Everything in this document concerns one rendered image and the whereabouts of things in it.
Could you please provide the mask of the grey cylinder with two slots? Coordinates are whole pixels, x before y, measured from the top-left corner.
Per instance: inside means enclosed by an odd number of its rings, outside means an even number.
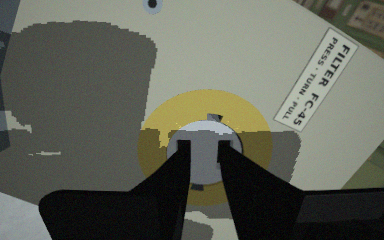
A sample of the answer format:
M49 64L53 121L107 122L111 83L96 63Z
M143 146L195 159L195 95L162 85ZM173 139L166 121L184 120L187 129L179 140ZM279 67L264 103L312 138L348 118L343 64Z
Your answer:
M207 113L207 120L192 122L180 128L168 143L167 160L183 144L191 144L190 182L196 184L223 180L219 160L220 144L228 144L242 154L235 130L220 122L217 114Z

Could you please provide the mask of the grey rectangular panel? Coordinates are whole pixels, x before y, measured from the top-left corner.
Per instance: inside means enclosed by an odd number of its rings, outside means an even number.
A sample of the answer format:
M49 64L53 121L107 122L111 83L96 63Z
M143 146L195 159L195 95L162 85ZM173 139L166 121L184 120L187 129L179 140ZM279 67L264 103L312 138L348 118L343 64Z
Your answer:
M384 140L384 60L292 0L20 0L0 192L130 191L217 114L242 154L340 190Z

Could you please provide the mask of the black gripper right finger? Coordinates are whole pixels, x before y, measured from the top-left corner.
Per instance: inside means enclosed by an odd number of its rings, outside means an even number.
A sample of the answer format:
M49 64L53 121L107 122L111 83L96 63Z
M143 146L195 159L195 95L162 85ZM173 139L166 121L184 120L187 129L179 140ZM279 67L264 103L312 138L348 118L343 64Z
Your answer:
M312 223L384 218L384 188L304 191L228 144L219 160L238 240L302 240Z

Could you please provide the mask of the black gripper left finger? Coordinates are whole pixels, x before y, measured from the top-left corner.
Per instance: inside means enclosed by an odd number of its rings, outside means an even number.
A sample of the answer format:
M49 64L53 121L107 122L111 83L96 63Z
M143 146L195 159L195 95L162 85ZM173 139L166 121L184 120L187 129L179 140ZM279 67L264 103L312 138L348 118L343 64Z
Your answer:
M181 240L191 144L130 191L56 190L38 209L52 238Z

